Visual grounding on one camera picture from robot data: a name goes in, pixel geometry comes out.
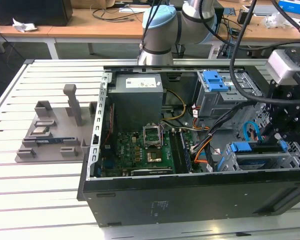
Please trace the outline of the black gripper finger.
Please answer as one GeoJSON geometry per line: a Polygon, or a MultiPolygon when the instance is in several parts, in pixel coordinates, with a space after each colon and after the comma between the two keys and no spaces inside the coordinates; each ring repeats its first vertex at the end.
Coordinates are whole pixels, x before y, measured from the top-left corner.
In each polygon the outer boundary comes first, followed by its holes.
{"type": "Polygon", "coordinates": [[[264,143],[276,142],[275,134],[279,134],[286,125],[287,114],[284,112],[284,105],[278,104],[283,99],[282,93],[283,88],[274,80],[271,80],[267,98],[274,100],[276,103],[267,103],[265,106],[268,118],[266,126],[261,131],[264,143]]]}
{"type": "Polygon", "coordinates": [[[283,140],[300,145],[300,105],[276,107],[272,115],[272,125],[283,140]]]}

